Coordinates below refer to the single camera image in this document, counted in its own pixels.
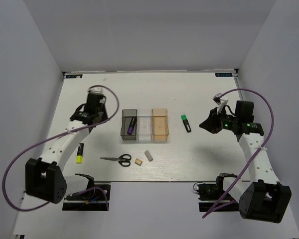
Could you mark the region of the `yellow highlighter marker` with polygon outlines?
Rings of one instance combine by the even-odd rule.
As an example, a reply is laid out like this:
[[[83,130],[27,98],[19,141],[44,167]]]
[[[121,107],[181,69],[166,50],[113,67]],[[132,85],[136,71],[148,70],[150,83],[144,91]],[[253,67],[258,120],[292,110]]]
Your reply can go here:
[[[77,149],[76,164],[81,164],[83,159],[84,143],[80,143]]]

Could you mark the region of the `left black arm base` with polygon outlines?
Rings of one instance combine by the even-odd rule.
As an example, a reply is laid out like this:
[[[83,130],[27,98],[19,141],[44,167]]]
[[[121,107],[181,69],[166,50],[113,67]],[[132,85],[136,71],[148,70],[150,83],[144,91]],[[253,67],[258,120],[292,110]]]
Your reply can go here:
[[[102,212],[108,211],[107,205],[110,205],[111,184],[95,184],[101,188],[105,195],[99,189],[93,189],[82,195],[67,196],[63,201],[63,211],[88,211]]]

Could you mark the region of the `purple highlighter marker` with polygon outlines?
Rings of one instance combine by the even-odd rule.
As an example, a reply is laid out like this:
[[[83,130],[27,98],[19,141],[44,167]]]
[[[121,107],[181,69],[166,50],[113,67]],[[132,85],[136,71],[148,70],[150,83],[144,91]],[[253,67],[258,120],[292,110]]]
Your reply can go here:
[[[131,117],[131,121],[130,121],[130,124],[128,126],[128,130],[127,130],[128,135],[133,134],[136,123],[137,123],[137,117]]]

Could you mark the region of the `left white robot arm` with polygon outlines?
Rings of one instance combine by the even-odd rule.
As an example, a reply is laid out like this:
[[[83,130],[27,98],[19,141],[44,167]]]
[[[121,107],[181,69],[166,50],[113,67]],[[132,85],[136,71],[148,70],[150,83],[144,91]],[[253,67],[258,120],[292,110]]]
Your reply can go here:
[[[93,130],[93,124],[107,120],[106,97],[101,88],[87,95],[85,104],[80,105],[70,117],[66,136],[60,136],[38,159],[29,159],[25,165],[26,194],[57,204],[70,194],[79,193],[89,199],[95,194],[92,177],[86,174],[63,176],[64,167],[79,144]]]

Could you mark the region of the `green highlighter marker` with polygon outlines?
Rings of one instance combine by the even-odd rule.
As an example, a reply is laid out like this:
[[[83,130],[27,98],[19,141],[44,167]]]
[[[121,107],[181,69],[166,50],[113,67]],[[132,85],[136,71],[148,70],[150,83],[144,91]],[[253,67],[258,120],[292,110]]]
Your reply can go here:
[[[186,132],[187,132],[187,133],[192,132],[191,127],[190,127],[190,124],[189,124],[189,121],[188,121],[188,119],[187,119],[187,116],[186,116],[186,115],[181,115],[181,120],[182,120],[182,122],[183,122],[183,124],[184,124],[184,127],[185,127],[185,129],[186,129]]]

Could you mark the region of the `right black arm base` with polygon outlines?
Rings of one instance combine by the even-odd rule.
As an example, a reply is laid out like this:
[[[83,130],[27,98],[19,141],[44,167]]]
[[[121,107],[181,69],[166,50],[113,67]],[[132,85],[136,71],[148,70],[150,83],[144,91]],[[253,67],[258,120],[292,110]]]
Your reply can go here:
[[[198,206],[201,213],[205,213],[209,208],[218,200],[223,191],[218,190],[216,184],[206,184],[203,182],[197,182],[193,185],[193,191],[198,195]],[[232,202],[229,206],[215,210],[216,212],[238,212],[238,203],[230,196],[226,195],[224,199],[217,205],[220,207],[226,203]]]

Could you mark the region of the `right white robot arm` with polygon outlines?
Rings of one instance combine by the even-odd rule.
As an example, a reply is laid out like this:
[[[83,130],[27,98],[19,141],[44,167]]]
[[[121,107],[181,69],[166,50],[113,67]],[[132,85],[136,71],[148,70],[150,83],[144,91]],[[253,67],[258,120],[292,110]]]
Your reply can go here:
[[[244,219],[280,223],[292,196],[289,186],[281,184],[271,166],[261,124],[254,122],[254,103],[237,101],[234,111],[227,100],[216,98],[217,107],[199,126],[212,134],[229,130],[236,136],[249,164],[250,183],[242,182],[235,174],[222,173],[216,185],[202,189],[207,197],[231,198],[238,203],[240,216]]]

